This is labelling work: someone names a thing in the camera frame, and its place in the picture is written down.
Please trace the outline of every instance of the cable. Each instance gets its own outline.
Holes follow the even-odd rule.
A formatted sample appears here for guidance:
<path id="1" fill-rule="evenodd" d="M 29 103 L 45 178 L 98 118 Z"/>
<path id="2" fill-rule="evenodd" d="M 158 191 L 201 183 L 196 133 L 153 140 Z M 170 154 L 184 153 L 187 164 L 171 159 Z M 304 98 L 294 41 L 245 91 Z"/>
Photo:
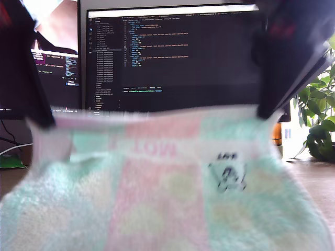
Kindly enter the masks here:
<path id="1" fill-rule="evenodd" d="M 9 149 L 3 151 L 2 153 L 0 153 L 0 155 L 3 155 L 4 153 L 7 153 L 7 152 L 9 152 L 9 151 L 11 151 L 11 150 L 13 150 L 13 149 L 16 149 L 16 148 L 19 148 L 19 147 L 24 147 L 24 146 L 29 146 L 29 145 L 32 145 L 32 143 L 30 143 L 30 144 L 25 144 L 25 145 L 17 145 L 17 146 L 14 146 L 14 147 L 12 147 L 12 148 L 9 148 Z"/>
<path id="2" fill-rule="evenodd" d="M 0 121 L 1 121 L 1 124 L 2 124 L 2 126 L 4 127 L 5 131 L 6 131 L 10 136 L 12 136 L 12 137 L 13 137 L 13 141 L 14 141 L 15 143 L 17 143 L 17 142 L 16 142 L 16 139 L 15 139 L 15 136 L 14 136 L 13 134 L 11 134 L 11 133 L 7 130 L 7 128 L 6 128 L 5 123 L 3 122 L 3 120 L 0 119 Z"/>
<path id="3" fill-rule="evenodd" d="M 14 145 L 22 145 L 20 143 L 14 142 L 12 140 L 9 140 L 9 139 L 3 138 L 3 137 L 0 137 L 0 140 L 11 143 L 11 144 L 14 144 Z"/>

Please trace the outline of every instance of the towel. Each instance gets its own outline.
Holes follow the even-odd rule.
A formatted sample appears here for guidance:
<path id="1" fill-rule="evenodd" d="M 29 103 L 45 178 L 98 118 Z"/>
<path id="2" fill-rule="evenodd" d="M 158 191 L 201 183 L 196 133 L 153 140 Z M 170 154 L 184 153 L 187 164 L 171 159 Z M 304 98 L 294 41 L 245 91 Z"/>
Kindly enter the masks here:
<path id="1" fill-rule="evenodd" d="M 33 164 L 1 203 L 3 251 L 332 251 L 256 106 L 30 123 Z"/>

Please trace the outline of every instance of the monitor screen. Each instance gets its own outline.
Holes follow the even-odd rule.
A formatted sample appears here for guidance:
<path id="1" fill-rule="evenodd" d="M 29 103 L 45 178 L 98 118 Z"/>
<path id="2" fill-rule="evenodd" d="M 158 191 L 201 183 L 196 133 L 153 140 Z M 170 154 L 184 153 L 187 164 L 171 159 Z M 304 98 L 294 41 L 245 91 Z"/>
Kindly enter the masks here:
<path id="1" fill-rule="evenodd" d="M 258 104 L 255 5 L 87 11 L 86 108 L 163 111 Z"/>
<path id="2" fill-rule="evenodd" d="M 36 21 L 36 39 L 31 52 L 53 111 L 77 111 L 81 108 L 77 1 L 21 2 Z M 1 107 L 0 111 L 1 118 L 19 118 L 15 111 L 5 111 Z"/>

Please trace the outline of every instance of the cartoon character print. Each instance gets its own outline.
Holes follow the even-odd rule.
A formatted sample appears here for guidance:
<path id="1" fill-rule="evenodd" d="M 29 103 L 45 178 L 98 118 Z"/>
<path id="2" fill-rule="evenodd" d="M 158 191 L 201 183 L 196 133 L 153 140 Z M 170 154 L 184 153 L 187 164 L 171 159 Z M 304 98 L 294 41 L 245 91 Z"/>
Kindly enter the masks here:
<path id="1" fill-rule="evenodd" d="M 209 168 L 218 183 L 218 191 L 225 192 L 227 189 L 245 190 L 247 187 L 245 178 L 245 165 L 239 161 L 237 153 L 221 153 Z"/>

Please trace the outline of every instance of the desk surface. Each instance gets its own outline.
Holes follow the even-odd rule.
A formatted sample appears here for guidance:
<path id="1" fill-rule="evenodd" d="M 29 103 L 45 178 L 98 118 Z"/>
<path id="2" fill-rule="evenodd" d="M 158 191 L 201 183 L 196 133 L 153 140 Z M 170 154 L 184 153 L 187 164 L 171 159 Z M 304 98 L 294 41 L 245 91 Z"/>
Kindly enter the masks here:
<path id="1" fill-rule="evenodd" d="M 335 164 L 296 161 L 288 169 L 303 184 L 328 221 L 335 242 Z M 27 169 L 1 170 L 1 198 L 24 178 Z"/>

